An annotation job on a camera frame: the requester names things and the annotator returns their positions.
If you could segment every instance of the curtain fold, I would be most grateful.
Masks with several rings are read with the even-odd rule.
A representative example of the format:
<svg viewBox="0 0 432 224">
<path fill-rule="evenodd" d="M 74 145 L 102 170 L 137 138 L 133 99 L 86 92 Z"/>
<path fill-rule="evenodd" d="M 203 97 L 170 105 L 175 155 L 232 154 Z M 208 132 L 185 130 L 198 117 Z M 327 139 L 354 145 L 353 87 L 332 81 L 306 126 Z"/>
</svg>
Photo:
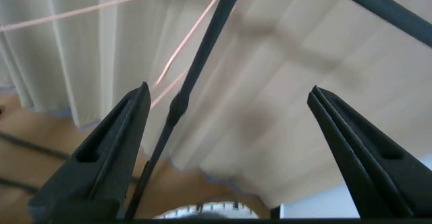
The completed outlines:
<svg viewBox="0 0 432 224">
<path fill-rule="evenodd" d="M 0 0 L 0 24 L 112 0 Z M 432 0 L 395 0 L 432 22 Z M 78 127 L 103 118 L 141 81 L 154 84 L 211 0 L 136 0 L 0 37 L 0 86 L 37 111 L 70 107 Z M 152 90 L 192 63 L 212 12 Z M 155 105 L 151 154 L 182 80 Z M 306 105 L 318 84 L 417 157 L 432 146 L 432 51 L 350 0 L 238 0 L 165 149 L 270 207 L 342 183 Z"/>
</svg>

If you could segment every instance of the beige curtain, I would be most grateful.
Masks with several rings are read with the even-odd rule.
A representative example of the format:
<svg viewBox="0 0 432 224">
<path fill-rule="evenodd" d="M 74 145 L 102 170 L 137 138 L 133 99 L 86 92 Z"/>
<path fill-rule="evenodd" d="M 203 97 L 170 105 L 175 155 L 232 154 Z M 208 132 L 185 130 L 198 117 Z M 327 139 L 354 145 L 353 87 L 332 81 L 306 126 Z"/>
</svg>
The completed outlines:
<svg viewBox="0 0 432 224">
<path fill-rule="evenodd" d="M 10 24 L 112 0 L 0 0 Z M 432 22 L 432 0 L 396 0 Z M 77 126 L 104 117 L 141 81 L 152 84 L 210 0 L 138 0 L 5 32 L 0 84 L 23 106 L 70 107 Z M 192 62 L 207 16 L 152 91 Z M 149 115 L 151 154 L 182 81 Z M 342 177 L 306 105 L 318 84 L 417 157 L 432 152 L 432 51 L 349 0 L 239 0 L 165 156 L 258 194 L 269 206 Z"/>
</svg>

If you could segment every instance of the brown floor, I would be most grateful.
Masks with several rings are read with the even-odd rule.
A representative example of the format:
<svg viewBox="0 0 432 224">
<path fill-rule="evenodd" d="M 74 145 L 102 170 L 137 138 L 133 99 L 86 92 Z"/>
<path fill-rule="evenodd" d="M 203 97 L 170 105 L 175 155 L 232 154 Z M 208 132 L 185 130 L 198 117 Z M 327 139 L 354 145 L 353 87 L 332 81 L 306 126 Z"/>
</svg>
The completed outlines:
<svg viewBox="0 0 432 224">
<path fill-rule="evenodd" d="M 89 133 L 78 131 L 71 119 L 21 108 L 16 94 L 0 93 L 0 105 L 5 106 L 0 115 L 0 131 L 41 146 L 72 153 Z M 1 177 L 41 187 L 62 163 L 62 160 L 0 140 Z M 139 154 L 135 176 L 139 176 L 144 163 L 143 154 Z M 133 188 L 131 186 L 128 190 L 128 199 Z M 26 205 L 31 196 L 17 188 L 0 186 L 0 223 L 30 223 Z M 180 173 L 167 161 L 161 161 L 148 184 L 136 217 L 150 218 L 179 206 L 235 198 L 260 217 L 269 217 L 269 209 L 256 198 L 235 193 L 225 185 L 209 183 L 199 171 Z"/>
</svg>

